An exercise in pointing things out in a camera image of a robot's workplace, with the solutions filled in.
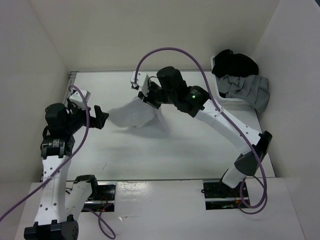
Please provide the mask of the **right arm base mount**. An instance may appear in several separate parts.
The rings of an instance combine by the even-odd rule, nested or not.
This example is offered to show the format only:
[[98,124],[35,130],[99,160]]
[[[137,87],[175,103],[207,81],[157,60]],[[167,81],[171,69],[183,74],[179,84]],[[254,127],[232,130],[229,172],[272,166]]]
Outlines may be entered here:
[[241,199],[241,190],[244,201],[250,205],[249,193],[245,183],[243,187],[239,183],[235,188],[230,188],[219,180],[203,181],[201,193],[204,195],[206,210],[237,209],[239,205],[246,209],[247,206],[243,204]]

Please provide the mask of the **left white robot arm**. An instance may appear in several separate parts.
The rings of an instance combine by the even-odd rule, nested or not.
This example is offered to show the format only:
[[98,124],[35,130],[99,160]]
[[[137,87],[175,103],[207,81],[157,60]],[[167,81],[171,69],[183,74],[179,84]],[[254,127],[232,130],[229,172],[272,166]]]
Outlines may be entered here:
[[74,155],[76,133],[81,127],[102,129],[108,113],[94,106],[95,116],[73,102],[54,103],[45,109],[47,126],[40,145],[43,182],[40,203],[33,226],[24,230],[26,240],[76,240],[78,218],[88,200],[98,197],[100,188],[94,175],[77,176],[70,193],[67,176]]

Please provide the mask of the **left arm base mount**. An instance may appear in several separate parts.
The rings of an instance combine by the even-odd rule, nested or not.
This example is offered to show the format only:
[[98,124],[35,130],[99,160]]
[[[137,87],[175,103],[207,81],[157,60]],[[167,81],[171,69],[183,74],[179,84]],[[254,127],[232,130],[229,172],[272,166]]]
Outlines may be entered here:
[[113,212],[115,209],[116,182],[115,181],[98,181],[97,192],[90,196],[84,204],[84,208],[99,213]]

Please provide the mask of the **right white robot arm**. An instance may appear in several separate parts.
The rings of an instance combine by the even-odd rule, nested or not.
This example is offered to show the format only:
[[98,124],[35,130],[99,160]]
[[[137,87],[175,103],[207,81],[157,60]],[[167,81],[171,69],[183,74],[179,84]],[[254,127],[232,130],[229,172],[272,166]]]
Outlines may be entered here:
[[200,86],[188,86],[181,72],[167,66],[156,74],[159,84],[142,72],[134,75],[132,86],[140,88],[138,97],[155,109],[161,105],[174,105],[180,112],[202,121],[229,140],[240,152],[239,157],[222,176],[219,192],[231,196],[245,177],[253,177],[258,169],[257,160],[266,156],[272,140],[268,131],[259,132],[210,99]]

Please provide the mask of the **white skirt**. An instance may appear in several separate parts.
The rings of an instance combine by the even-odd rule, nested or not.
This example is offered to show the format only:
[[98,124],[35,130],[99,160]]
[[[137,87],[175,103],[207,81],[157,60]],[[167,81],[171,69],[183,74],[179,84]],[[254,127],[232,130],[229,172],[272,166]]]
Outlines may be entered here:
[[134,97],[121,107],[109,110],[108,114],[109,117],[107,120],[119,128],[153,126],[164,132],[169,130],[162,109],[153,108],[138,97]]

